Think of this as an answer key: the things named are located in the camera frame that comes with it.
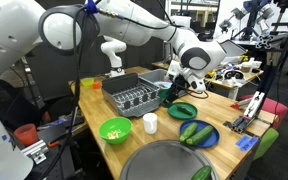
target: green vegetable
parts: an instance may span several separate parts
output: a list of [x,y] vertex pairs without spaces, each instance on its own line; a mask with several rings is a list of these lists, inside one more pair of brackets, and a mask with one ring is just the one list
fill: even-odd
[[180,136],[180,142],[185,142],[185,140],[191,137],[197,130],[197,123],[193,122],[188,125]]
[[201,169],[199,169],[194,176],[191,178],[191,180],[209,180],[211,177],[212,168],[210,166],[203,166]]
[[179,105],[177,105],[176,107],[177,107],[177,110],[179,110],[179,111],[181,111],[181,112],[183,112],[183,113],[185,113],[185,114],[187,114],[187,115],[190,115],[190,116],[193,115],[193,112],[190,111],[189,109],[187,109],[187,108],[184,107],[184,106],[179,106]]
[[197,145],[201,142],[203,142],[205,139],[209,138],[213,132],[214,128],[213,126],[206,126],[201,131],[197,132],[190,138],[186,139],[186,144],[189,145]]

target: small white cup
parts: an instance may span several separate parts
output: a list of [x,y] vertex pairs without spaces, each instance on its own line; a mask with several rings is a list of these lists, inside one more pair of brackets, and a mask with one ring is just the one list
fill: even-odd
[[144,130],[147,134],[154,134],[157,130],[157,115],[147,113],[143,116]]
[[261,64],[262,64],[262,61],[253,61],[252,67],[254,69],[258,69],[258,68],[260,68]]

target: lime green bowl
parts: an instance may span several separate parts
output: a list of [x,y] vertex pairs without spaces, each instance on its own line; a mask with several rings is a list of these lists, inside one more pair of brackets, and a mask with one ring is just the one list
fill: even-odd
[[[116,117],[105,121],[98,130],[100,136],[109,144],[121,144],[130,135],[132,122],[124,117]],[[118,132],[118,137],[109,139],[108,135],[112,132]]]

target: blue plate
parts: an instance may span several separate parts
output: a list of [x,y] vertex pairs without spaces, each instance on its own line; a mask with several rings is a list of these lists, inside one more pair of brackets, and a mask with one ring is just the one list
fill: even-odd
[[[197,131],[200,131],[202,130],[205,126],[212,126],[211,124],[205,122],[205,121],[201,121],[201,120],[188,120],[188,121],[185,121],[184,123],[182,123],[181,127],[180,127],[180,134],[182,134],[182,132],[184,131],[184,129],[189,126],[191,123],[197,123],[198,124],[198,128],[197,128]],[[213,133],[211,134],[211,136],[206,139],[205,141],[201,142],[200,144],[194,146],[194,147],[198,147],[198,148],[209,148],[209,147],[212,147],[214,145],[217,144],[217,142],[219,141],[220,139],[220,134],[218,133],[217,129],[213,126],[214,128],[214,131]]]

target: black cable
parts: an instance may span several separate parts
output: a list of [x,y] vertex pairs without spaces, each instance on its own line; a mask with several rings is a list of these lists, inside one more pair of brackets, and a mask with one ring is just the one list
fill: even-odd
[[183,87],[182,85],[174,82],[173,80],[171,80],[171,82],[174,83],[176,86],[184,89],[184,91],[186,91],[188,95],[190,95],[190,96],[192,96],[192,97],[194,97],[194,98],[197,98],[197,99],[207,99],[207,98],[209,97],[209,95],[208,95],[208,93],[207,93],[206,91],[203,91],[203,93],[206,94],[205,97],[198,97],[198,96],[195,96],[195,95],[193,95],[193,94],[191,94],[191,93],[194,93],[194,94],[203,94],[203,93],[197,93],[197,92],[195,92],[195,91],[192,91],[192,90],[190,90],[190,89],[188,89],[188,88],[186,88],[186,87]]
[[[82,36],[83,34],[85,34],[85,26],[86,26],[86,21],[85,21],[85,18],[86,18],[86,14],[84,14],[84,17],[83,17],[83,20],[82,20],[82,29],[81,29],[81,33],[82,33]],[[82,54],[83,54],[83,45],[84,45],[84,41],[83,41],[83,38],[81,37],[81,45],[80,45],[80,49],[79,49],[79,52],[78,52],[78,59],[76,60],[77,61],[77,73],[79,74],[79,71],[80,71],[80,67],[81,67],[81,59],[82,59]]]
[[123,19],[128,20],[128,21],[130,21],[130,22],[132,22],[132,23],[135,23],[135,24],[137,24],[137,25],[140,25],[140,26],[149,28],[149,29],[165,29],[165,28],[169,27],[169,25],[164,26],[164,27],[152,27],[152,26],[148,26],[148,25],[142,24],[142,23],[140,23],[140,22],[136,22],[136,21],[134,21],[134,20],[132,20],[132,19],[129,19],[129,18],[127,18],[127,17],[123,17]]
[[173,39],[173,37],[174,37],[174,35],[175,35],[176,31],[177,31],[177,27],[175,27],[175,30],[174,30],[174,32],[173,32],[173,34],[172,34],[172,36],[170,37],[170,39],[168,39],[168,41],[171,41],[171,40]]
[[77,22],[77,17],[80,14],[80,12],[84,11],[85,7],[82,7],[81,9],[79,9],[74,16],[74,20],[73,20],[73,45],[74,45],[74,54],[75,54],[75,58],[76,58],[76,81],[75,81],[75,91],[74,91],[74,101],[73,101],[73,110],[72,110],[72,119],[71,119],[71,123],[70,123],[70,128],[68,130],[68,133],[65,137],[64,140],[64,144],[60,147],[59,152],[57,153],[57,155],[54,157],[52,163],[48,166],[48,168],[46,169],[46,171],[42,174],[40,180],[43,180],[45,177],[48,176],[48,174],[52,171],[52,169],[54,168],[54,166],[56,165],[56,163],[58,162],[58,160],[60,159],[61,155],[63,154],[63,151],[68,143],[69,138],[72,135],[72,130],[73,130],[73,124],[76,118],[76,114],[77,114],[77,109],[78,109],[78,101],[79,101],[79,95],[80,95],[80,78],[79,78],[79,58],[80,54],[77,54],[77,45],[76,45],[76,22]]
[[277,106],[278,106],[278,103],[280,102],[280,79],[281,79],[281,72],[279,72],[278,76],[277,76],[277,82],[276,82],[276,105],[275,105],[275,109],[274,109],[274,119],[276,118],[277,116]]
[[23,88],[20,92],[18,92],[18,94],[16,95],[16,97],[12,100],[11,104],[8,106],[7,110],[5,111],[5,114],[3,116],[3,119],[2,119],[2,123],[4,123],[5,121],[5,118],[7,117],[9,111],[12,109],[12,106],[14,105],[14,103],[16,102],[16,100],[20,97],[20,95],[24,92],[24,88],[25,88],[25,81],[24,79],[21,77],[20,74],[18,74],[18,72],[15,71],[14,68],[10,67],[10,69],[22,80],[23,82]]
[[175,24],[172,22],[171,18],[169,17],[169,15],[167,14],[165,7],[162,5],[160,0],[156,0],[158,2],[158,4],[160,5],[161,9],[164,11],[165,16],[167,17],[168,21],[170,22],[170,24],[172,26],[175,26]]

